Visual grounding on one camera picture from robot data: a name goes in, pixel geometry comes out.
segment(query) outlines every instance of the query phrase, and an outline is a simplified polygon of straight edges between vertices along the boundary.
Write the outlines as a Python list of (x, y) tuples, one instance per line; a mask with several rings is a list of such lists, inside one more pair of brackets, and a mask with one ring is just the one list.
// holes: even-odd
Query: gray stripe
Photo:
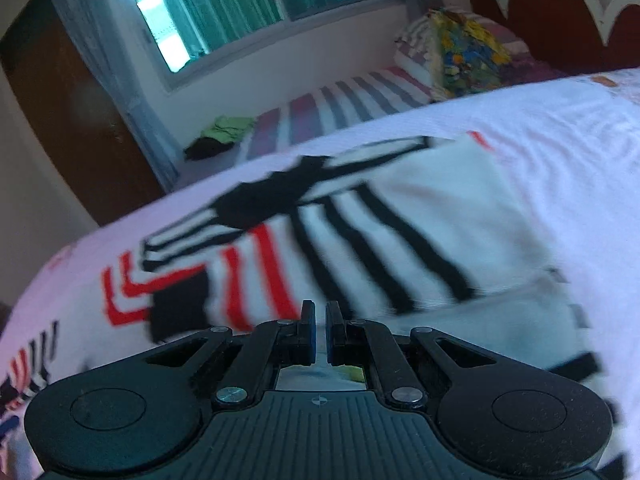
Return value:
[(335, 84), (340, 90), (344, 92), (347, 96), (347, 99), (351, 101), (351, 104), (356, 109), (356, 113), (362, 122), (370, 121), (373, 119), (371, 114), (365, 107), (365, 105), (360, 101), (360, 98), (356, 95), (356, 93), (345, 83), (344, 81), (338, 81)]
[(373, 79), (380, 81), (384, 86), (389, 88), (389, 90), (391, 90), (394, 94), (398, 95), (398, 97), (401, 98), (402, 101), (407, 103), (411, 108), (420, 108), (424, 106), (423, 103), (419, 103), (418, 101), (416, 101), (411, 96), (411, 94), (409, 94), (409, 92), (400, 88), (396, 83), (389, 81), (388, 79), (383, 77), (382, 74), (378, 72), (371, 72), (370, 76), (372, 76)]
[(385, 114), (391, 115), (398, 113), (398, 110), (391, 105), (389, 99), (387, 99), (380, 90), (364, 81), (361, 77), (354, 77), (353, 80), (359, 84), (362, 89), (366, 90), (371, 97), (373, 97), (374, 101), (377, 102), (380, 108), (384, 110)]
[(329, 105), (329, 108), (331, 108), (331, 113), (334, 115), (336, 129), (341, 130), (346, 128), (348, 126), (347, 117), (344, 116), (344, 112), (342, 111), (342, 107), (340, 106), (338, 99), (335, 98), (333, 92), (331, 92), (331, 90), (326, 86), (323, 86), (320, 91)]

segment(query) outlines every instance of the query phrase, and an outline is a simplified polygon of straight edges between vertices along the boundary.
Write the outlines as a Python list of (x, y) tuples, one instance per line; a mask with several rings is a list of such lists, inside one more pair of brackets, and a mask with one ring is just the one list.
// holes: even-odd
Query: window frame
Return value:
[(117, 0), (117, 3), (122, 8), (123, 17), (142, 38), (145, 51), (164, 85), (164, 90), (171, 93), (189, 85), (204, 75), (215, 72), (238, 59), (242, 59), (281, 40), (345, 18), (399, 5), (404, 3), (404, 0), (348, 0), (345, 3), (337, 2), (331, 6), (310, 11), (293, 19), (289, 16), (283, 0), (275, 0), (282, 16), (281, 21), (247, 34), (239, 40), (227, 43), (206, 56), (192, 61), (178, 70), (178, 72), (172, 72), (169, 69), (142, 12), (138, 9), (137, 1)]

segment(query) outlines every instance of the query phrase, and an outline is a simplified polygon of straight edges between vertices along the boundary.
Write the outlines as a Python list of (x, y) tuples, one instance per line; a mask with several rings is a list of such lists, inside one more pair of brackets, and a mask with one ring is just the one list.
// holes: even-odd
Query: door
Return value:
[(51, 0), (29, 2), (0, 41), (0, 61), (50, 160), (99, 225), (163, 195)]

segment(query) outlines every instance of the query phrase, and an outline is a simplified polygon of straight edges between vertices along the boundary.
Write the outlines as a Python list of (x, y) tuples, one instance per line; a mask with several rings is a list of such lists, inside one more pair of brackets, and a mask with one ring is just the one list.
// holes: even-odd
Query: white bed sheet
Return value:
[[(640, 70), (626, 72), (637, 79)], [(331, 155), (375, 140), (477, 130), (495, 150), (555, 251), (574, 298), (593, 327), (593, 347), (622, 407), (629, 464), (640, 479), (640, 106), (587, 77), (520, 86), (419, 108), (360, 124), (233, 168), (147, 206), (81, 240), (47, 266), (15, 308), (0, 360), (62, 308), (66, 294), (92, 279), (132, 243), (207, 203), (240, 181), (279, 170), (299, 154)]]

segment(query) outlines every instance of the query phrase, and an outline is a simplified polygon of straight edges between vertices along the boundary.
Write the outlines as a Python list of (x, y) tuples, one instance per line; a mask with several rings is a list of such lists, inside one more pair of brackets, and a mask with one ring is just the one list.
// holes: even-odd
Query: screw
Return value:
[(422, 392), (418, 388), (402, 386), (391, 392), (391, 396), (403, 404), (415, 404), (422, 400)]
[(238, 386), (228, 386), (216, 392), (216, 399), (227, 404), (242, 402), (247, 397), (246, 390)]

